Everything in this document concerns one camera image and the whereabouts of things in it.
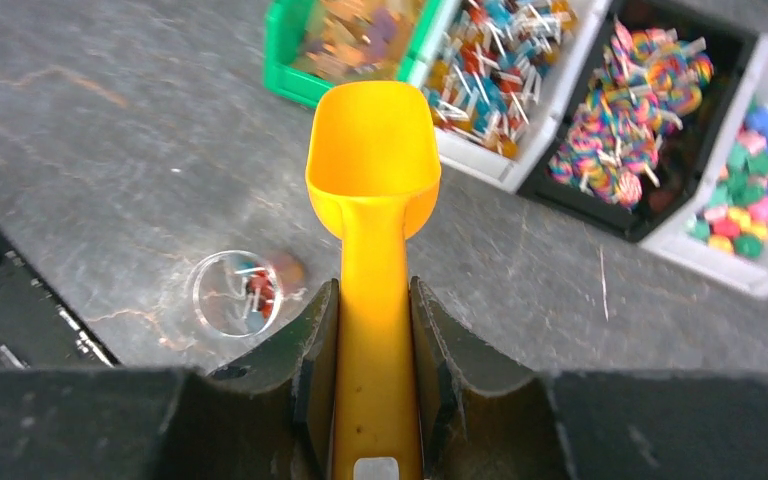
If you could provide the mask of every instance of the scoop handle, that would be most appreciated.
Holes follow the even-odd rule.
[[[406,203],[368,199],[341,206],[334,480],[351,480],[355,462],[374,457],[394,458],[400,480],[422,478]]]

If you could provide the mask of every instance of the colorful candy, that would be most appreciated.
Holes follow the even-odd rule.
[[[516,159],[543,77],[576,22],[566,0],[463,2],[424,86],[435,125]],[[568,173],[553,176],[571,181]]]
[[[644,185],[660,187],[662,136],[683,128],[681,118],[699,108],[713,76],[704,49],[704,39],[680,42],[674,30],[629,32],[615,21],[605,63],[567,133],[569,148],[550,161],[552,178],[629,210],[643,198]]]
[[[710,238],[695,223],[687,234],[711,248],[758,258],[768,240],[768,106],[750,107],[706,209],[694,222],[711,222]]]
[[[335,84],[396,76],[419,20],[420,3],[315,3],[294,68]]]

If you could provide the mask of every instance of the gray surface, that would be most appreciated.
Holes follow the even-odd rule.
[[[768,31],[768,2],[705,3]],[[251,347],[189,314],[210,253],[290,246],[314,283],[337,273],[304,189],[311,112],[259,85],[265,11],[0,0],[0,225],[128,364]],[[454,315],[529,366],[768,372],[768,302],[453,171],[409,248]]]

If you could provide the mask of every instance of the green bin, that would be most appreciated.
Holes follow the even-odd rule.
[[[318,0],[275,0],[266,14],[263,84],[271,92],[308,107],[316,107],[322,95],[334,85],[291,64],[296,60],[307,26],[307,18]],[[396,79],[409,81],[411,72],[422,64],[420,51],[434,24],[443,0],[427,0],[414,28]]]

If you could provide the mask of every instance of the white bin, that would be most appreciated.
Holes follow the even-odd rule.
[[[540,103],[532,109],[529,117],[531,128],[519,141],[517,159],[508,160],[457,135],[437,129],[437,148],[445,165],[510,193],[515,193],[522,185],[555,139],[569,97],[611,1],[569,0],[569,4],[578,16],[578,26],[573,32],[573,40],[562,47],[558,62],[543,79]],[[461,0],[443,1],[429,31],[429,39],[420,49],[418,66],[409,80],[412,85],[425,83],[430,65],[442,48],[443,34],[460,11],[460,5]]]
[[[764,252],[753,261],[709,248],[684,231],[687,220],[702,210],[711,198],[718,173],[726,163],[753,97],[760,104],[768,104],[767,35],[762,35],[756,46],[694,197],[640,246],[745,294],[765,299],[768,298],[768,240]]]

